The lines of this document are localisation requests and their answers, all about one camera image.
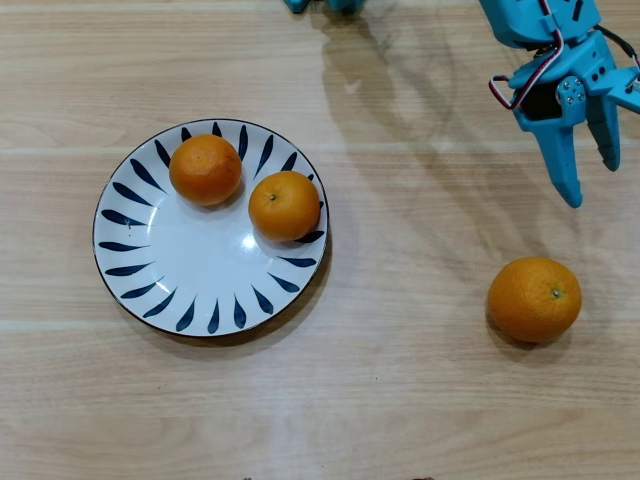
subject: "robotic arm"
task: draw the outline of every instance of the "robotic arm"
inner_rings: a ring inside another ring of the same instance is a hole
[[[532,132],[551,181],[573,208],[582,204],[573,127],[588,122],[604,164],[620,166],[617,106],[640,113],[640,62],[627,42],[600,27],[594,0],[480,0],[495,37],[511,48],[537,50],[513,77],[495,76],[489,86],[513,110],[520,128]],[[616,67],[606,37],[634,60]],[[496,82],[515,90],[509,102]]]

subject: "red wire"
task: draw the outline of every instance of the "red wire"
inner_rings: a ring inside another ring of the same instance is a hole
[[[551,15],[551,10],[549,8],[549,4],[547,3],[547,0],[539,0],[539,2],[540,2],[540,6],[542,8],[543,13],[546,16]],[[551,55],[549,58],[547,58],[536,69],[536,71],[533,73],[533,75],[531,75],[531,77],[529,78],[529,80],[527,81],[525,86],[522,88],[522,90],[520,90],[520,93],[518,94],[518,96],[516,97],[516,99],[514,100],[514,102],[512,104],[509,104],[509,102],[504,99],[504,97],[500,94],[500,92],[498,92],[497,87],[493,84],[494,81],[508,82],[509,78],[506,75],[500,75],[500,76],[494,77],[489,82],[489,88],[491,89],[491,92],[493,93],[493,96],[496,97],[496,99],[507,110],[514,110],[514,109],[516,109],[516,108],[518,108],[520,106],[522,101],[529,94],[529,91],[531,90],[531,87],[533,86],[533,84],[536,83],[539,80],[540,73],[542,71],[544,71],[552,62],[555,62],[556,59],[558,58],[558,56],[560,55],[561,46],[562,46],[562,43],[563,43],[563,39],[562,39],[562,35],[561,35],[560,31],[559,30],[554,31],[553,32],[553,37],[554,37],[554,40],[556,41],[556,51],[555,51],[555,53],[553,55]]]

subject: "white plate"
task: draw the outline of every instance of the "white plate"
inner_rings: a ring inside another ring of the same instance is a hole
[[[184,140],[211,133],[240,153],[243,185],[207,209],[175,192],[168,165]],[[260,237],[247,209],[254,187],[281,170],[311,178],[322,205],[316,230],[286,245]],[[328,229],[322,182],[300,150],[259,125],[199,120],[156,135],[120,164],[98,202],[93,251],[105,285],[134,317],[209,337],[248,330],[290,305],[317,272]]]

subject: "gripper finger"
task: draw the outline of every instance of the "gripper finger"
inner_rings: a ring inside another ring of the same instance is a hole
[[[620,132],[617,105],[607,97],[591,97],[587,107],[587,122],[598,151],[609,170],[620,167]]]
[[[532,132],[556,190],[571,207],[580,207],[582,191],[576,167],[573,127],[536,126]]]

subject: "plate rim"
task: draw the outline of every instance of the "plate rim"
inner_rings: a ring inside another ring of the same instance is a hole
[[[320,188],[322,190],[322,195],[324,196],[324,208],[327,211],[327,231],[326,231],[326,234],[325,234],[325,239],[324,239],[324,245],[322,247],[322,252],[320,254],[320,260],[318,261],[318,264],[316,265],[315,270],[311,274],[311,277],[309,277],[309,281],[304,285],[304,287],[302,287],[300,289],[300,292],[298,293],[298,295],[296,295],[295,298],[293,298],[289,303],[287,303],[284,307],[282,307],[280,310],[278,310],[276,313],[272,314],[271,316],[269,316],[265,320],[263,320],[263,321],[261,321],[259,323],[256,323],[255,325],[253,325],[253,326],[251,326],[249,328],[246,328],[246,329],[243,329],[243,330],[238,330],[236,332],[223,333],[223,334],[220,334],[220,335],[190,335],[190,334],[185,334],[185,333],[181,333],[181,332],[172,332],[170,330],[165,330],[165,329],[160,328],[160,327],[158,327],[156,325],[153,325],[152,323],[149,323],[148,321],[146,321],[144,318],[140,317],[136,313],[132,312],[131,309],[127,308],[127,306],[120,301],[118,296],[115,294],[115,292],[111,289],[111,287],[107,283],[107,280],[105,279],[104,275],[102,274],[102,271],[100,270],[100,265],[98,264],[98,256],[96,254],[96,238],[95,237],[96,237],[96,220],[98,218],[98,213],[99,213],[98,210],[100,208],[100,203],[102,202],[102,197],[104,196],[104,193],[106,192],[107,188],[111,184],[111,182],[113,180],[113,177],[115,176],[116,172],[118,170],[120,170],[120,167],[122,167],[122,165],[127,161],[127,159],[136,150],[138,150],[139,148],[141,148],[144,145],[148,144],[154,138],[159,137],[163,133],[166,133],[169,130],[173,130],[174,128],[180,128],[180,127],[183,127],[183,126],[186,126],[186,125],[191,125],[193,123],[200,123],[200,122],[237,122],[237,123],[244,123],[244,124],[247,124],[247,125],[253,125],[254,127],[262,128],[265,131],[271,132],[273,135],[277,135],[278,137],[280,137],[282,140],[284,140],[289,145],[291,145],[297,152],[299,152],[304,157],[304,159],[307,161],[307,163],[311,167],[311,170],[313,170],[313,173],[315,174],[316,178],[318,179],[318,183],[320,184]],[[118,166],[113,170],[113,172],[109,176],[109,179],[107,180],[107,183],[105,183],[105,186],[102,189],[102,192],[100,193],[100,197],[98,198],[98,202],[96,203],[96,209],[95,209],[95,212],[94,212],[94,215],[93,215],[93,224],[92,224],[92,231],[91,231],[91,246],[93,248],[93,260],[95,261],[96,268],[98,270],[98,273],[100,274],[100,278],[102,279],[102,283],[104,283],[104,286],[107,288],[107,291],[109,292],[111,297],[113,297],[113,299],[116,301],[116,303],[118,305],[120,305],[129,315],[131,315],[136,320],[142,322],[143,324],[147,325],[148,327],[151,327],[154,330],[157,330],[157,331],[162,332],[162,333],[166,333],[168,335],[175,335],[177,337],[183,337],[183,338],[194,338],[194,339],[201,339],[202,340],[202,339],[230,337],[232,335],[241,335],[243,333],[249,332],[249,331],[251,331],[251,330],[253,330],[253,329],[257,328],[257,327],[260,327],[261,325],[264,325],[265,323],[273,320],[274,318],[276,318],[280,314],[282,314],[285,310],[287,310],[291,305],[293,305],[302,296],[302,294],[307,290],[309,285],[311,285],[311,283],[313,282],[313,279],[316,277],[316,275],[320,271],[320,267],[322,266],[322,264],[325,261],[325,254],[327,253],[327,247],[328,247],[329,241],[330,241],[329,237],[331,236],[330,217],[331,216],[330,216],[330,212],[329,212],[329,199],[327,198],[327,192],[325,191],[324,184],[322,183],[322,179],[320,178],[320,175],[318,174],[318,171],[316,170],[316,167],[313,166],[313,163],[311,163],[309,158],[304,154],[304,152],[302,150],[300,150],[300,148],[298,148],[298,146],[296,146],[296,144],[294,144],[288,138],[282,136],[278,132],[276,132],[274,130],[271,130],[270,128],[267,128],[267,127],[265,127],[263,125],[260,125],[259,123],[249,122],[249,121],[246,121],[246,120],[240,120],[240,119],[237,119],[237,118],[201,118],[201,119],[198,119],[198,120],[191,120],[189,122],[184,122],[184,123],[179,123],[179,124],[173,125],[172,127],[166,128],[166,129],[162,130],[161,132],[158,132],[158,133],[154,134],[153,136],[149,137],[147,140],[142,142],[140,145],[135,147],[133,150],[131,150],[124,157],[124,159],[118,164]]]

